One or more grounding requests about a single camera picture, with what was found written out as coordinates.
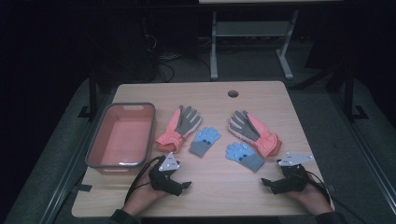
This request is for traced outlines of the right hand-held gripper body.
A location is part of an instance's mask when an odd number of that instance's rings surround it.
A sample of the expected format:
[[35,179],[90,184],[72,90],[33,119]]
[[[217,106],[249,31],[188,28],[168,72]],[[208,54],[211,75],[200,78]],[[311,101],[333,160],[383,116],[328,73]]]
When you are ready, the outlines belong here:
[[304,163],[313,160],[314,157],[312,155],[287,152],[277,161],[284,178],[271,184],[272,192],[279,194],[289,191],[302,191],[309,179]]

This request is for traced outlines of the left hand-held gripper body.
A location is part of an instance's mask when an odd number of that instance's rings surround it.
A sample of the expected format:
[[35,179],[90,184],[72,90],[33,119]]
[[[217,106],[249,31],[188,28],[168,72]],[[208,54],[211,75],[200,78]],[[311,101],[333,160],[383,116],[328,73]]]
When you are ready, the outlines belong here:
[[168,155],[162,155],[148,173],[152,188],[179,196],[185,189],[185,186],[171,178],[171,175],[178,169],[179,162],[173,152],[170,152]]

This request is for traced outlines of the blue and grey glove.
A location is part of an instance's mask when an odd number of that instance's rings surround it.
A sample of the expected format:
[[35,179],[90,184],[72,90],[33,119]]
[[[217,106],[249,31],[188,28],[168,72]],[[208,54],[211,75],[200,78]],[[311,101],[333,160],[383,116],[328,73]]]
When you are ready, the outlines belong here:
[[226,148],[226,158],[238,162],[254,173],[258,172],[265,164],[264,158],[244,142],[234,142],[228,145]]
[[221,134],[215,128],[204,127],[195,135],[189,152],[202,158],[220,138]]

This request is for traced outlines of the pink and grey glove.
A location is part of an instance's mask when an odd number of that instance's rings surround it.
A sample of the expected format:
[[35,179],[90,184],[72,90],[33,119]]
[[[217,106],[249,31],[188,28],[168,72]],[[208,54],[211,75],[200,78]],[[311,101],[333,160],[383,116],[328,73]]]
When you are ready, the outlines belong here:
[[198,128],[201,121],[197,109],[180,105],[169,120],[165,133],[157,138],[158,149],[178,153],[185,139]]
[[260,120],[247,111],[233,113],[229,131],[254,146],[264,158],[276,156],[282,145],[275,133],[271,133]]

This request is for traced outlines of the pink basket with grey rim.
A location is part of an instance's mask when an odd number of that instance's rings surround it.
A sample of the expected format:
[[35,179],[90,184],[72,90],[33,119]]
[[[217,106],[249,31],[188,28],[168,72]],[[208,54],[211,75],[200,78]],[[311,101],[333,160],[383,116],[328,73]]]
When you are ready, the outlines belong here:
[[155,128],[152,103],[114,103],[100,119],[85,162],[101,174],[130,172],[147,158]]

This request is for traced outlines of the person's right hand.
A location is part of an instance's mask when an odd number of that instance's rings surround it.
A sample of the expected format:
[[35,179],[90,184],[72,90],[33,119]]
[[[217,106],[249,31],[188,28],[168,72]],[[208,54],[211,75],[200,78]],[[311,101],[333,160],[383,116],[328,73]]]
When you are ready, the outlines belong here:
[[302,191],[289,191],[286,195],[300,203],[313,216],[333,211],[322,193],[311,184],[307,184]]

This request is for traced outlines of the person's left hand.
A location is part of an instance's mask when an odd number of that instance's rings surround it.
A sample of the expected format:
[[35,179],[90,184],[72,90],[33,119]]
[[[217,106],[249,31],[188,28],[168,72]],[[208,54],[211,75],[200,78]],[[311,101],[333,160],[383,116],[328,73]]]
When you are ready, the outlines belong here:
[[138,181],[140,188],[135,189],[122,210],[131,216],[137,216],[152,204],[167,196],[164,191],[155,190],[149,183],[149,175],[144,174]]

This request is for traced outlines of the black metal stand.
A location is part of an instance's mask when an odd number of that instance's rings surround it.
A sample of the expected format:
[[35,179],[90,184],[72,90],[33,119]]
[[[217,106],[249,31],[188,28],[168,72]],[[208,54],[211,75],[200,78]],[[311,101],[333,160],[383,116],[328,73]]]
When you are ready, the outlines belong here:
[[347,119],[354,122],[356,119],[368,119],[361,105],[353,103],[354,96],[354,77],[351,67],[348,66],[345,70],[345,90],[344,90],[344,113]]
[[97,93],[95,72],[92,70],[89,74],[89,104],[83,106],[78,114],[80,118],[88,118],[92,120],[97,112]]

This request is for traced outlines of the grey metal desk frame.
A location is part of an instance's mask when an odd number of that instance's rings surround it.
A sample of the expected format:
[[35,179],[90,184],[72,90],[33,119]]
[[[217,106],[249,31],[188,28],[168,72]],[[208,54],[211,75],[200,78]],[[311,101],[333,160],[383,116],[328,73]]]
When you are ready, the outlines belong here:
[[[283,37],[283,45],[276,50],[276,57],[286,79],[294,79],[286,54],[294,28],[303,5],[337,3],[342,0],[198,0],[200,7],[213,7],[211,25],[210,78],[219,78],[218,37]],[[283,21],[219,21],[218,12],[226,7],[246,10],[265,10],[270,7],[290,10],[290,17]]]

